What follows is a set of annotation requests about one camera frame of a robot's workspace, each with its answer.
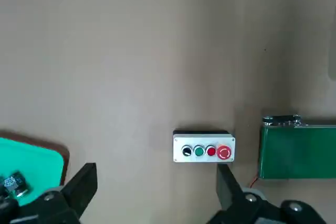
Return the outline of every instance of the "red emergency stop button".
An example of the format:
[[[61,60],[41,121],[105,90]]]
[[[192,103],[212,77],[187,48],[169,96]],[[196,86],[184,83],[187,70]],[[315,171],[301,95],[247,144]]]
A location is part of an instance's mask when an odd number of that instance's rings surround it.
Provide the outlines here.
[[[217,156],[220,159],[226,160],[229,157],[231,157],[232,151],[230,149],[230,147],[226,146],[226,145],[222,145],[220,147],[218,147],[217,149]]]

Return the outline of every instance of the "red button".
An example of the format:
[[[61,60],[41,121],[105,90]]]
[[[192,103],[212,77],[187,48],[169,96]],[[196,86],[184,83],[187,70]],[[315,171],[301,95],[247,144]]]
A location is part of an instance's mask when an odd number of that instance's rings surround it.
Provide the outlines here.
[[[207,148],[206,148],[206,154],[208,154],[209,156],[213,156],[213,155],[215,155],[216,154],[216,148],[215,147],[213,147],[213,146],[208,146]]]
[[[226,160],[229,157],[231,157],[232,151],[230,149],[230,147],[226,146],[226,145],[222,145],[217,149],[217,156],[220,159]]]

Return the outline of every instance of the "control box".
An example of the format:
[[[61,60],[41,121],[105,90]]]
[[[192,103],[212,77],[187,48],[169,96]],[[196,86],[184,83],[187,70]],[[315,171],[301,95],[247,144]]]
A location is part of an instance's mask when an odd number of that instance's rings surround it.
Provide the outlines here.
[[[227,131],[173,132],[173,160],[177,163],[229,163],[235,159],[236,139]]]

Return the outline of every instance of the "red wire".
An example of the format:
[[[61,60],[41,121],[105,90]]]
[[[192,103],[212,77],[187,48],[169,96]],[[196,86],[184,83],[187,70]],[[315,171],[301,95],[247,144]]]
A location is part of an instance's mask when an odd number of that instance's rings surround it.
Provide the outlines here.
[[[253,180],[250,182],[250,184],[249,184],[248,187],[249,187],[249,188],[252,188],[253,185],[254,185],[254,183],[257,182],[257,180],[258,180],[258,175],[254,176]]]

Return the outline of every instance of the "metal clip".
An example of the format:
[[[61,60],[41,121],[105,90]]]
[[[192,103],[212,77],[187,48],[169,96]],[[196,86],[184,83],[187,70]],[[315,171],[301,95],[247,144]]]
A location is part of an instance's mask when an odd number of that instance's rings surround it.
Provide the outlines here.
[[[264,126],[302,126],[300,115],[274,115],[274,116],[264,116],[262,118]]]

